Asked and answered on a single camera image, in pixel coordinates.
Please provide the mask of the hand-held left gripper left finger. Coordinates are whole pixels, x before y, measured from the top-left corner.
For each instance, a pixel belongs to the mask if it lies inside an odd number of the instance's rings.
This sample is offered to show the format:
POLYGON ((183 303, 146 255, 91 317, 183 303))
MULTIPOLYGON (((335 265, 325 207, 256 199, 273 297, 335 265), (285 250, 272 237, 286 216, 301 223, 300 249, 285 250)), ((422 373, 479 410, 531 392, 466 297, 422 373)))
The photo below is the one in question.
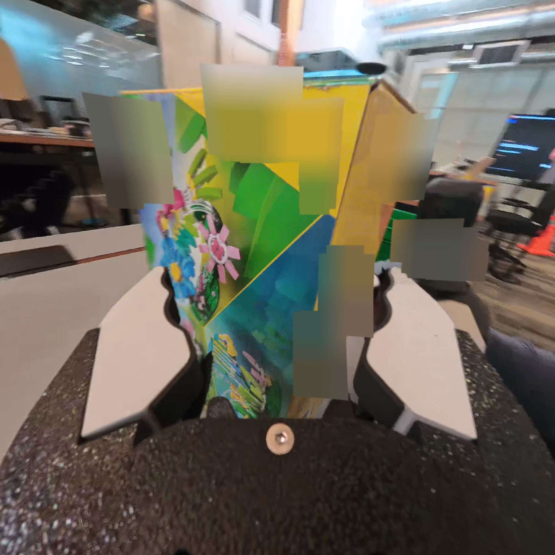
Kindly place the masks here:
POLYGON ((99 326, 80 442, 137 424, 135 444, 201 417, 208 363, 181 324, 169 270, 155 267, 99 326))

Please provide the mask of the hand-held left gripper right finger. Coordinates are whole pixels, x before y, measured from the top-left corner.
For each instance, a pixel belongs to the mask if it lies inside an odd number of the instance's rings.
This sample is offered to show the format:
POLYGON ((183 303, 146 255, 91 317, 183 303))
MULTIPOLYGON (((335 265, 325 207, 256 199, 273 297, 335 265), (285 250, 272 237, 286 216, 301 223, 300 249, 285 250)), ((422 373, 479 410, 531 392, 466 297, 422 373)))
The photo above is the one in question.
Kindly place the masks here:
POLYGON ((421 423, 476 440, 448 303, 436 301, 398 267, 375 275, 374 294, 375 329, 352 367, 359 413, 404 436, 421 423))

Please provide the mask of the colourful lego set box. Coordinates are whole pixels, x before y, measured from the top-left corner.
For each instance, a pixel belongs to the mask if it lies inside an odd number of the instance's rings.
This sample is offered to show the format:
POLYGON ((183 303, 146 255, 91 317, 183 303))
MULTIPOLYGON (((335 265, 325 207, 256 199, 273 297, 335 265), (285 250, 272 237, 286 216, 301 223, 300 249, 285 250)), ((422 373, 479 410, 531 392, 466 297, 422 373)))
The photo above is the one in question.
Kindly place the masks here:
POLYGON ((321 418, 329 399, 293 396, 293 319, 317 304, 319 256, 339 245, 362 200, 350 177, 368 147, 377 115, 414 114, 385 79, 305 80, 303 99, 343 107, 336 208, 302 214, 293 164, 225 162, 209 146, 203 91, 121 92, 159 102, 171 162, 174 201, 139 211, 149 267, 173 287, 179 323, 201 363, 211 399, 227 399, 240 419, 321 418))

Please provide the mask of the black office chair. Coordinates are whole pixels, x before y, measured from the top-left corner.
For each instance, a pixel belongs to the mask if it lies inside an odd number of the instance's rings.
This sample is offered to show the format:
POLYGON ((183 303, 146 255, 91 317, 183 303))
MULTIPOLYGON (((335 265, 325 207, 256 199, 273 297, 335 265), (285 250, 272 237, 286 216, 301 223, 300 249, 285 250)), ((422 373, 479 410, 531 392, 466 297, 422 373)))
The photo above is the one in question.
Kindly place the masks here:
POLYGON ((518 285, 519 275, 526 265, 523 259, 526 253, 517 247, 522 239, 537 238, 547 227, 551 217, 546 199, 536 207, 530 208, 531 216, 526 218, 516 212, 491 210, 486 217, 489 227, 486 236, 489 243, 488 272, 496 279, 518 285))

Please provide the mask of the lit computer monitor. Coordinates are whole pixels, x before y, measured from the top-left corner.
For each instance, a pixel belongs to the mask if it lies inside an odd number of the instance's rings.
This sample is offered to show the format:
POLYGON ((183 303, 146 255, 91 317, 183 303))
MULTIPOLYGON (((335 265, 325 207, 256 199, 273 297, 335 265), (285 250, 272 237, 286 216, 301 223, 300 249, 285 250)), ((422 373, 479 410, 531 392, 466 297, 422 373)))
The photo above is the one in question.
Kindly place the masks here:
POLYGON ((554 114, 511 114, 490 157, 487 173, 537 182, 551 169, 554 114))

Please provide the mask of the orange traffic cone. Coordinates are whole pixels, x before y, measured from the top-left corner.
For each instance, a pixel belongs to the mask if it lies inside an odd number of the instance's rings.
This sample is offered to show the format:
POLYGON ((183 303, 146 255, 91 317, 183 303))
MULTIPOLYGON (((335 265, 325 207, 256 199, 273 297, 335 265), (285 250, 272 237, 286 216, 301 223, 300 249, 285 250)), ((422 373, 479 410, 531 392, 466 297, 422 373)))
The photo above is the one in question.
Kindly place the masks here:
POLYGON ((517 248, 530 255, 552 258, 554 256, 554 252, 552 251, 553 241, 554 214, 551 216, 545 230, 541 232, 539 236, 531 239, 527 244, 517 244, 517 248))

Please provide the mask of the wooden pillar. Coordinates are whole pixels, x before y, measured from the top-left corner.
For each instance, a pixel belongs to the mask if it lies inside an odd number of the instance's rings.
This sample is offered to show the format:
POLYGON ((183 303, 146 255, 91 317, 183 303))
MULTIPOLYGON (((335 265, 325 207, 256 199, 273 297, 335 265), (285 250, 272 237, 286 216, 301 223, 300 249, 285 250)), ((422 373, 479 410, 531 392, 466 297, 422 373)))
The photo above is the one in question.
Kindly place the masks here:
POLYGON ((278 66, 295 66, 295 44, 301 28, 304 1, 279 1, 278 66))

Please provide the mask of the wooden shelf desk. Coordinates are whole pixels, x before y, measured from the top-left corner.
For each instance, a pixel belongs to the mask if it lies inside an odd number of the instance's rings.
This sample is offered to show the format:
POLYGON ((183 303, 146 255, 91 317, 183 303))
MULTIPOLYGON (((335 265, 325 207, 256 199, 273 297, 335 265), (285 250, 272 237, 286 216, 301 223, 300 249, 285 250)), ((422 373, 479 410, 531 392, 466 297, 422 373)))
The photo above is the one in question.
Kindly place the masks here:
POLYGON ((32 128, 22 121, 1 118, 1 144, 94 149, 91 138, 69 135, 60 128, 32 128))

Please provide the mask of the silver ventilation duct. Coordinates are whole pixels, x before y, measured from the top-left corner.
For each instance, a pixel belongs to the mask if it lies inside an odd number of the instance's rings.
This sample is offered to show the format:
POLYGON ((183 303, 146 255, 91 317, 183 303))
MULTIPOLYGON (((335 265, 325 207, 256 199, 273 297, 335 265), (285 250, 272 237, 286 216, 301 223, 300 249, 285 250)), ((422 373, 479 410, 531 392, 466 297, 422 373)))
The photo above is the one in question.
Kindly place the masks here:
POLYGON ((366 10, 378 49, 416 49, 554 35, 554 1, 394 1, 366 10))

